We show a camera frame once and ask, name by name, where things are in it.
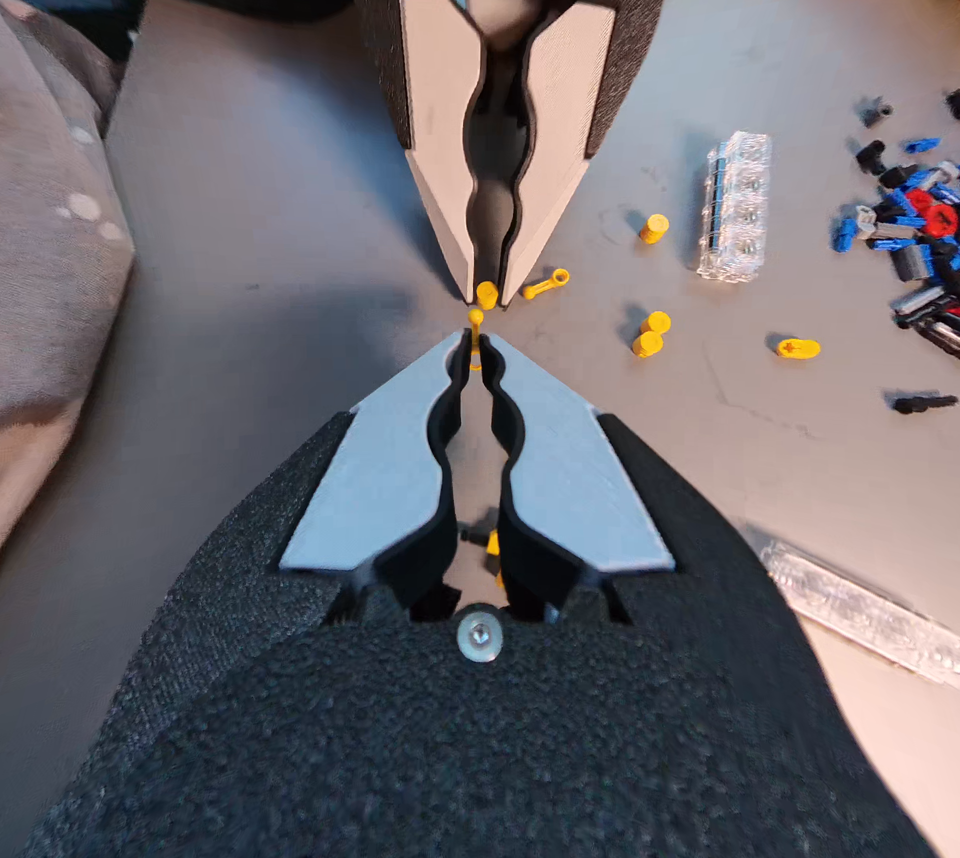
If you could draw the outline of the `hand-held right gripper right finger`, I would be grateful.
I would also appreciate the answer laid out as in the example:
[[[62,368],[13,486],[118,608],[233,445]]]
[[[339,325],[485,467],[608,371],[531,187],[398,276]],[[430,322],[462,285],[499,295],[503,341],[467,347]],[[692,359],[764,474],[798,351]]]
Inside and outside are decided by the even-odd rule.
[[[480,339],[491,430],[506,455],[504,564],[553,555],[575,571],[637,574],[676,563],[601,425],[601,414],[500,336]]]

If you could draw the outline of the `pile of mixed building parts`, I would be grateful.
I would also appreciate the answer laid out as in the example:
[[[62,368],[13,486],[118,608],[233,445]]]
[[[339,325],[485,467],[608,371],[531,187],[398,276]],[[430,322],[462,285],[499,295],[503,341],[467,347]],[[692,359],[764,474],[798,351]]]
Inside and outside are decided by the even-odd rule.
[[[854,160],[874,180],[877,198],[841,209],[830,246],[840,254],[859,245],[886,254],[897,280],[913,287],[892,302],[894,325],[958,359],[958,161],[921,159],[939,144],[933,137],[907,141],[902,150],[908,159],[893,164],[886,161],[880,139],[856,148]]]

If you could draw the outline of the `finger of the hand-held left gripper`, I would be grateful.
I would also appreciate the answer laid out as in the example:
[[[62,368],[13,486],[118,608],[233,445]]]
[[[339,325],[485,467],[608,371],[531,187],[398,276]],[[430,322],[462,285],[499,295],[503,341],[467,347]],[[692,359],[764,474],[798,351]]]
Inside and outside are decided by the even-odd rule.
[[[534,269],[589,166],[587,144],[615,21],[614,9],[577,2],[538,30],[526,53],[529,142],[505,244],[503,305]]]
[[[410,146],[406,158],[443,258],[474,301],[468,217],[476,179],[466,126],[484,78],[484,41],[455,0],[400,0]]]

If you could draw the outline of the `person's grey speckled sweatshirt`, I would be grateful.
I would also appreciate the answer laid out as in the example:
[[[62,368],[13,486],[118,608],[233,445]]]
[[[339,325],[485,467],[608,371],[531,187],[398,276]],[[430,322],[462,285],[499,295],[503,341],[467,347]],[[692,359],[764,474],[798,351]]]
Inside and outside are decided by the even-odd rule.
[[[1,5],[1,541],[69,443],[135,257],[104,145],[122,68]]]

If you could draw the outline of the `yellow piston crank assembly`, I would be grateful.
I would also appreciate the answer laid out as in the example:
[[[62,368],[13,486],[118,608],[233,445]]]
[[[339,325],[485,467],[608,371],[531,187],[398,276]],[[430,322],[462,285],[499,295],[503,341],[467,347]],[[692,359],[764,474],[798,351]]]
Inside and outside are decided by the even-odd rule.
[[[482,568],[494,579],[495,585],[498,588],[505,590],[501,568],[498,530],[492,529],[488,533],[483,533],[468,529],[465,526],[460,526],[458,530],[458,538],[462,542],[465,542],[478,549],[482,549]]]

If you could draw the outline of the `grey desk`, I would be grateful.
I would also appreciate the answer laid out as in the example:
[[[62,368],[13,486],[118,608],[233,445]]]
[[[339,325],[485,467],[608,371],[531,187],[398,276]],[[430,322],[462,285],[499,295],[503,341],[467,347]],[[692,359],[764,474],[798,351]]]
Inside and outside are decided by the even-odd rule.
[[[487,328],[618,415],[752,542],[777,539],[958,632],[958,361],[897,329],[885,254],[830,246],[866,201],[856,105],[942,136],[958,0],[665,0],[629,96],[534,276]],[[756,279],[697,273],[708,155],[772,138]],[[82,762],[167,589],[335,412],[467,310],[356,14],[311,26],[151,0],[109,133],[137,249],[77,433],[2,552],[2,856]],[[662,241],[640,231],[660,213]],[[666,312],[661,352],[636,357]],[[810,360],[778,357],[816,340]]]

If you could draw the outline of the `transparent cylinder block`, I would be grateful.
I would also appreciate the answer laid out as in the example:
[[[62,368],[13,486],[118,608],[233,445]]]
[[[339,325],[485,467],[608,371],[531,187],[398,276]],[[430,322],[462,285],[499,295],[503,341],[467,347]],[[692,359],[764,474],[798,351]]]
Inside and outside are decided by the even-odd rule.
[[[959,688],[959,636],[792,547],[758,556],[788,606],[836,636],[934,684]]]
[[[697,273],[707,280],[745,283],[765,259],[772,138],[734,132],[706,159]]]

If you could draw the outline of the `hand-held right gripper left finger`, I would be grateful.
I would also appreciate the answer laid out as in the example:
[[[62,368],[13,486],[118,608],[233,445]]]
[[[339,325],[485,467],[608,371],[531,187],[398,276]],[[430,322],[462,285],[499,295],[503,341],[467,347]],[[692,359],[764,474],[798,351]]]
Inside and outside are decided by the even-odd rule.
[[[452,497],[470,332],[455,332],[364,397],[279,559],[287,571],[354,572],[422,532]]]

